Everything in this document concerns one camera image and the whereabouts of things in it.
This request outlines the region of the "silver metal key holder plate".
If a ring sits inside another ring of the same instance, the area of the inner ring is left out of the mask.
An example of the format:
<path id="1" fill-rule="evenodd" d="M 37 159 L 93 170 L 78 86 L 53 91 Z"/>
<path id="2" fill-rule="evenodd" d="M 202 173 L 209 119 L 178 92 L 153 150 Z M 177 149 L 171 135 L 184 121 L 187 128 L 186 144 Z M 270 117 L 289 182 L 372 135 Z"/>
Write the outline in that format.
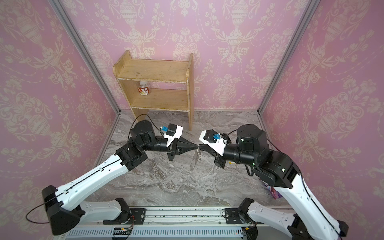
<path id="1" fill-rule="evenodd" d="M 190 171 L 191 172 L 195 169 L 197 163 L 201 160 L 201 157 L 202 157 L 201 151 L 199 148 L 197 148 L 194 152 L 194 155 L 193 155 L 193 158 L 192 158 L 192 161 L 190 164 Z"/>

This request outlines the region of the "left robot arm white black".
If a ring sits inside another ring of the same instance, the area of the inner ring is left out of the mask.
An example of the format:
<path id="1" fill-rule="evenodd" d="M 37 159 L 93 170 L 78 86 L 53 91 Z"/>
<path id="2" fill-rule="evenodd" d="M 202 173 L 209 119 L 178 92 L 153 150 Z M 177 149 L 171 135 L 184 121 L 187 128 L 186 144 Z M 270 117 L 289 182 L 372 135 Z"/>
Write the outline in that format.
<path id="1" fill-rule="evenodd" d="M 140 121 L 130 130 L 128 142 L 99 166 L 58 188 L 44 188 L 42 196 L 53 235 L 67 233 L 79 223 L 133 224 L 134 215 L 124 199 L 90 203 L 86 198 L 147 160 L 148 151 L 166 153 L 172 161 L 176 155 L 198 149 L 182 133 L 183 127 L 169 124 L 164 135 L 156 136 L 152 122 Z"/>

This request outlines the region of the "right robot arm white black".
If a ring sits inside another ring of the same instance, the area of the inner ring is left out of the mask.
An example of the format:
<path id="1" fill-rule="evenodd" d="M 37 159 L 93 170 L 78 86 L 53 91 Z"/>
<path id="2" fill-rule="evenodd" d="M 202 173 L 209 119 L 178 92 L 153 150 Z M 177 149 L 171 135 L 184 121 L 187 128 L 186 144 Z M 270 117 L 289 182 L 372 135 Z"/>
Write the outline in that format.
<path id="1" fill-rule="evenodd" d="M 250 177 L 256 176 L 277 190 L 295 211 L 279 212 L 246 198 L 238 207 L 242 222 L 260 222 L 293 240 L 340 240 L 347 236 L 346 222 L 333 218 L 306 184 L 298 165 L 285 153 L 270 149 L 266 132 L 253 124 L 237 129 L 233 144 L 227 135 L 205 130 L 199 137 L 203 151 L 211 151 L 215 165 L 226 162 L 245 165 Z"/>

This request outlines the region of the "white jar red label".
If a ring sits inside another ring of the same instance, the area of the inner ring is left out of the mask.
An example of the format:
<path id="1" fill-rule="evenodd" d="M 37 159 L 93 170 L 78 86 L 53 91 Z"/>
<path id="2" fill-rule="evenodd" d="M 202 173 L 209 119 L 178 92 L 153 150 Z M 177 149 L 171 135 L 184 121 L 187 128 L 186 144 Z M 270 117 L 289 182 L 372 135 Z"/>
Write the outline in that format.
<path id="1" fill-rule="evenodd" d="M 139 81 L 138 90 L 139 90 L 140 95 L 147 96 L 150 93 L 149 82 Z"/>

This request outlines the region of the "purple snack packet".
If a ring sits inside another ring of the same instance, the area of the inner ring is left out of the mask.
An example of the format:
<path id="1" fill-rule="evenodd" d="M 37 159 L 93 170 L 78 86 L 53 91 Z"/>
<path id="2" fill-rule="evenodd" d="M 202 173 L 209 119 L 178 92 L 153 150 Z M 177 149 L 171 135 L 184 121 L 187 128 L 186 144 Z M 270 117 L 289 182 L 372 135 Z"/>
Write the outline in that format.
<path id="1" fill-rule="evenodd" d="M 269 190 L 274 200 L 277 200 L 283 197 L 274 187 L 271 187 L 270 185 L 266 184 L 266 188 Z"/>

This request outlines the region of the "wooden two-tier shelf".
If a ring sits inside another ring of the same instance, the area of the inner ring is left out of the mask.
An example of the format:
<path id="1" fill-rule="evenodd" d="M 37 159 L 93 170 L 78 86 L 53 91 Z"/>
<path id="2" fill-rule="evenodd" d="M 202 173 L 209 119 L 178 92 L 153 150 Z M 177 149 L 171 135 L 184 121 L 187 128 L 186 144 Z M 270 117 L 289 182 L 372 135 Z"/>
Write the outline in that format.
<path id="1" fill-rule="evenodd" d="M 152 111 L 174 111 L 188 113 L 189 130 L 194 118 L 194 55 L 187 61 L 134 59 L 129 51 L 113 66 L 115 78 L 134 116 L 140 121 L 144 114 Z M 150 89 L 142 96 L 139 82 L 183 84 L 185 90 Z"/>

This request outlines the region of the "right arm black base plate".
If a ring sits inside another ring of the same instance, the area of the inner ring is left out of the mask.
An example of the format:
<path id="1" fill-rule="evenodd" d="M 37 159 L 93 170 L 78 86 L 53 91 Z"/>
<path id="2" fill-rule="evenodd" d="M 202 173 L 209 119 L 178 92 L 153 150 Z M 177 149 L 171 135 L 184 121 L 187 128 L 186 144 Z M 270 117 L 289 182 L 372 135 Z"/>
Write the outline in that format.
<path id="1" fill-rule="evenodd" d="M 257 225 L 262 224 L 261 222 L 255 222 L 251 220 L 245 213 L 238 210 L 238 208 L 225 208 L 224 218 L 227 225 Z"/>

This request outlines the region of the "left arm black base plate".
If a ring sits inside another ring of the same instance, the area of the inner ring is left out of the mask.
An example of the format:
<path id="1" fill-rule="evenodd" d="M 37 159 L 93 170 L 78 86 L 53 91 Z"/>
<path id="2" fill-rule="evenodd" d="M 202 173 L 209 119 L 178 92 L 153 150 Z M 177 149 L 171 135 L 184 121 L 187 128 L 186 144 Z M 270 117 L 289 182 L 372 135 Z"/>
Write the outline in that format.
<path id="1" fill-rule="evenodd" d="M 147 209 L 133 208 L 122 212 L 112 220 L 103 220 L 104 225 L 143 225 Z"/>

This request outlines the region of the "aluminium front rail frame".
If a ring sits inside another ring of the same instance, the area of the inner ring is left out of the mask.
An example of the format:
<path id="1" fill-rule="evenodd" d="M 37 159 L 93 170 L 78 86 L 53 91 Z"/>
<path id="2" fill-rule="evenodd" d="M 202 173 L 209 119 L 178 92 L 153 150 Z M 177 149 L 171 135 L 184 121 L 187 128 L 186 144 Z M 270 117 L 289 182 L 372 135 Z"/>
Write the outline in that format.
<path id="1" fill-rule="evenodd" d="M 299 217 L 285 208 L 257 205 L 257 225 L 227 225 L 224 207 L 147 209 L 143 225 L 80 224 L 57 240 L 310 240 Z"/>

